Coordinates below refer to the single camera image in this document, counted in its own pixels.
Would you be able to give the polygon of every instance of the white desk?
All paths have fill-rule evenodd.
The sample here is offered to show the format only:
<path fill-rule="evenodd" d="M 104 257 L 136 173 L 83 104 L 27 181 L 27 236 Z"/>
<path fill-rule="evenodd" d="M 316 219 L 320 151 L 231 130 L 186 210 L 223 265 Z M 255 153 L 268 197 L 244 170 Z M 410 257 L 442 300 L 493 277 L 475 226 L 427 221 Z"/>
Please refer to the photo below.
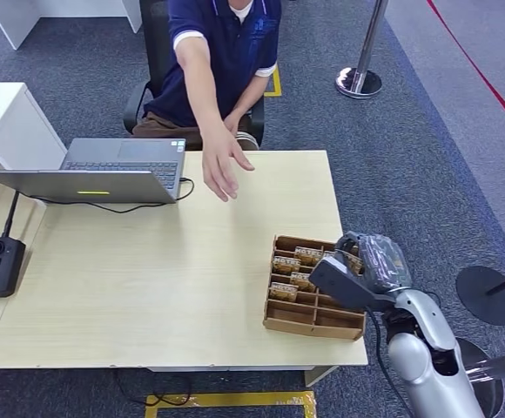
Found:
<path fill-rule="evenodd" d="M 0 165 L 55 170 L 67 149 L 24 83 L 0 83 Z"/>
<path fill-rule="evenodd" d="M 0 0 L 0 28 L 15 50 L 40 17 L 127 17 L 142 25 L 138 0 Z"/>
<path fill-rule="evenodd" d="M 126 215 L 49 206 L 0 320 L 0 368 L 309 369 L 365 365 L 357 341 L 267 330 L 273 236 L 341 236 L 325 152 L 253 152 L 237 200 L 196 182 L 176 206 Z M 184 185 L 182 192 L 186 190 Z"/>

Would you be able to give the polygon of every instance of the trackpad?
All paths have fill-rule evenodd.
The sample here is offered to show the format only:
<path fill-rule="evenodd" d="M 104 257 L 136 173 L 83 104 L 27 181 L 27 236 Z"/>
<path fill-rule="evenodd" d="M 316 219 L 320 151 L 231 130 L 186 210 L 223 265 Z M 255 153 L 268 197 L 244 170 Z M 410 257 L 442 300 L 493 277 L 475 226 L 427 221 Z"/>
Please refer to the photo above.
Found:
<path fill-rule="evenodd" d="M 161 141 L 123 141 L 119 159 L 122 161 L 150 161 L 159 150 Z"/>

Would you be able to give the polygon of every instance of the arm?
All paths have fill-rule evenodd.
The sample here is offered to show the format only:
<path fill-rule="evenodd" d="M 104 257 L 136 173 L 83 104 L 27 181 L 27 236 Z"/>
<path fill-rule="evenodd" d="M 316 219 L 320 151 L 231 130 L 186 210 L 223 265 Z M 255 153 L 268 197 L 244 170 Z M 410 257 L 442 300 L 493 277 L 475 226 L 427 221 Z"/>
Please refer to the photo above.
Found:
<path fill-rule="evenodd" d="M 205 183 L 224 202 L 228 200 L 227 196 L 236 199 L 239 184 L 229 158 L 234 158 L 245 170 L 251 171 L 254 167 L 220 115 L 208 42 L 202 37 L 183 39 L 177 45 L 175 53 L 183 69 L 186 95 L 201 132 Z"/>
<path fill-rule="evenodd" d="M 204 136 L 212 127 L 222 125 L 222 117 L 217 109 L 216 99 L 216 84 L 210 67 L 210 50 L 206 39 L 183 39 L 177 44 L 175 53 L 177 63 L 184 73 L 186 95 L 201 134 Z"/>
<path fill-rule="evenodd" d="M 254 106 L 264 94 L 269 77 L 254 76 L 251 83 L 241 95 L 233 110 L 223 121 L 226 127 L 233 136 L 237 135 L 239 123 L 245 113 Z"/>

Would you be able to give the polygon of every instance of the black cable on floor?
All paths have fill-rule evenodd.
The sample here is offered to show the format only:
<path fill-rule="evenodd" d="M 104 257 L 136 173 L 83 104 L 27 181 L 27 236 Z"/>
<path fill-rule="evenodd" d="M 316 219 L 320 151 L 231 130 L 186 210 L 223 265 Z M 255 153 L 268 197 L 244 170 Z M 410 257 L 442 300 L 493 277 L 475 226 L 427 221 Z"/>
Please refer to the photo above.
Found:
<path fill-rule="evenodd" d="M 186 376 L 179 376 L 181 379 L 186 381 L 186 383 L 186 394 L 185 395 L 185 399 L 180 402 L 174 402 L 174 401 L 170 401 L 169 399 L 167 399 L 166 396 L 168 396 L 167 394 L 157 394 L 156 392 L 152 392 L 153 395 L 156 397 L 156 401 L 153 402 L 147 402 L 147 401 L 143 401 L 141 399 L 135 398 L 134 396 L 132 396 L 131 394 L 128 394 L 121 383 L 121 378 L 119 376 L 119 369 L 119 368 L 114 368 L 113 369 L 113 379 L 115 380 L 116 383 L 117 383 L 117 387 L 119 388 L 119 391 L 127 400 L 129 402 L 135 403 L 137 405 L 143 405 L 145 407 L 155 407 L 161 402 L 167 403 L 168 405 L 172 405 L 174 407 L 182 407 L 183 405 L 186 405 L 187 402 L 189 402 L 191 399 L 192 396 L 192 383 L 191 379 L 186 377 Z"/>
<path fill-rule="evenodd" d="M 380 324 L 376 319 L 376 317 L 373 313 L 372 309 L 371 309 L 370 307 L 365 307 L 365 310 L 367 311 L 367 313 L 373 321 L 373 324 L 374 324 L 374 326 L 375 326 L 375 331 L 376 331 L 376 358 L 378 361 L 378 364 L 379 364 L 380 368 L 382 370 L 382 373 L 388 381 L 388 383 L 390 384 L 390 387 L 392 388 L 392 390 L 394 391 L 395 396 L 397 396 L 398 399 L 400 400 L 400 402 L 405 409 L 405 411 L 408 413 L 408 415 L 409 415 L 410 418 L 415 418 L 415 416 L 413 415 L 413 412 L 411 412 L 409 405 L 408 405 L 407 402 L 405 402 L 405 400 L 403 397 L 401 397 L 400 392 L 398 390 L 398 388 L 395 387 L 395 384 L 392 380 L 390 375 L 388 374 L 388 370 L 386 369 L 386 366 L 384 365 L 384 361 L 382 360 L 382 353 L 380 352 L 380 346 L 382 345 L 382 334 L 380 331 Z"/>

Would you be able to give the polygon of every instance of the brown pants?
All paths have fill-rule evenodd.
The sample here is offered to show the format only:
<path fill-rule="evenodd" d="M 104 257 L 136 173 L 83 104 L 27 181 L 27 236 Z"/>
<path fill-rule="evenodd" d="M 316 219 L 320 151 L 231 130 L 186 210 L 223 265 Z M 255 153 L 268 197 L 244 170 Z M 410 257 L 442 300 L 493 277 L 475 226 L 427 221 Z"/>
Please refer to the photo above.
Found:
<path fill-rule="evenodd" d="M 251 118 L 245 115 L 239 121 L 238 129 L 249 131 L 250 126 Z M 132 130 L 132 136 L 133 138 L 183 138 L 186 140 L 187 151 L 202 150 L 202 138 L 197 126 L 181 128 L 150 111 Z"/>

